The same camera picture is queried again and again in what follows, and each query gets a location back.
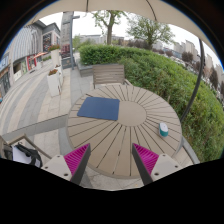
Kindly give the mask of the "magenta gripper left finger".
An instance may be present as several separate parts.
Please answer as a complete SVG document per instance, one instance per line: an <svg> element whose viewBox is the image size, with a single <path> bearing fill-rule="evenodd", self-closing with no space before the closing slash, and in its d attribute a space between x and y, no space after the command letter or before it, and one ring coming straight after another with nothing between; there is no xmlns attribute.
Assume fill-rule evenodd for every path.
<svg viewBox="0 0 224 224"><path fill-rule="evenodd" d="M91 147L85 144L65 156L54 156L42 169L79 185L90 155Z"/></svg>

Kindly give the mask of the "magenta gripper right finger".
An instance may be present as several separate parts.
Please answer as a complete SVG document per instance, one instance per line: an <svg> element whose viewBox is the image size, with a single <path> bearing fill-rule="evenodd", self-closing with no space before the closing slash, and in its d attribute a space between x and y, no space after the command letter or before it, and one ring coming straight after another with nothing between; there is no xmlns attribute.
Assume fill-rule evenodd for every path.
<svg viewBox="0 0 224 224"><path fill-rule="evenodd" d="M182 166L167 154L156 154L138 144L132 144L132 154L144 185L182 169Z"/></svg>

